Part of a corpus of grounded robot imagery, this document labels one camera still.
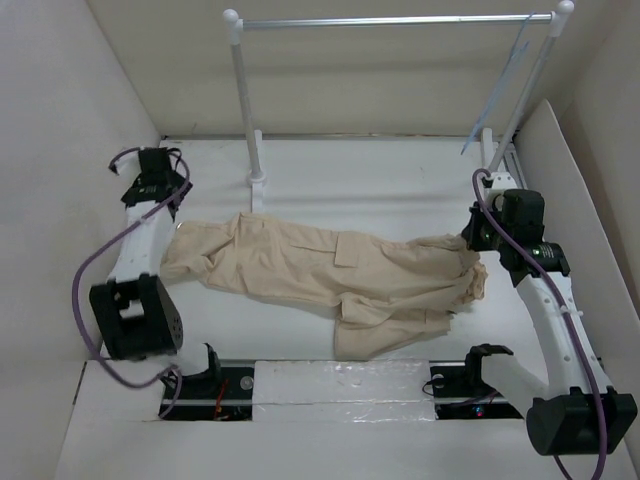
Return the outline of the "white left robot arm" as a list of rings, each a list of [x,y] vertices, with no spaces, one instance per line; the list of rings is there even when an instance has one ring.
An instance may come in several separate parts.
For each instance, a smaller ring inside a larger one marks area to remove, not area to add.
[[[140,173],[121,197],[126,233],[115,266],[89,301],[112,360],[175,355],[184,329],[176,305],[160,278],[160,267],[175,233],[176,215],[192,188],[182,152],[137,148]]]

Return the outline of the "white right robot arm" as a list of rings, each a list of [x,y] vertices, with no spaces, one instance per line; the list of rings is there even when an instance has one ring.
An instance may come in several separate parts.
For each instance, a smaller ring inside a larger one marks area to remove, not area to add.
[[[529,372],[508,348],[482,345],[462,381],[476,394],[496,389],[524,418],[538,454],[606,457],[638,407],[632,394],[615,390],[591,347],[564,252],[544,238],[544,198],[484,168],[473,173],[472,186],[475,202],[462,237],[474,252],[498,254],[531,317],[547,378]]]

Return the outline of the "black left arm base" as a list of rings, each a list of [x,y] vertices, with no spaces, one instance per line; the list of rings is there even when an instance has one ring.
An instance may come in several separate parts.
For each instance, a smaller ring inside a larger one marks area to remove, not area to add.
[[[250,421],[253,417],[253,364],[223,365],[213,378],[209,373],[186,378],[168,413],[174,382],[165,385],[159,414],[167,421]]]

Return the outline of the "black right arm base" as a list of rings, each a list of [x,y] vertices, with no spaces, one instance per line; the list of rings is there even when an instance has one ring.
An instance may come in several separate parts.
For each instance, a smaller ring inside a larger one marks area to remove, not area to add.
[[[437,420],[522,419],[499,392],[470,380],[463,362],[431,362],[429,373],[422,391],[433,400]]]

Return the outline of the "beige trousers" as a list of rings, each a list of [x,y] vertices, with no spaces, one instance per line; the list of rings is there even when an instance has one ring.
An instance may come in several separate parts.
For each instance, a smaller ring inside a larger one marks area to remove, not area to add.
[[[334,354],[353,360],[447,334],[456,313],[483,299],[488,277],[459,235],[393,242],[255,213],[226,223],[181,223],[161,274],[260,300],[331,308]]]

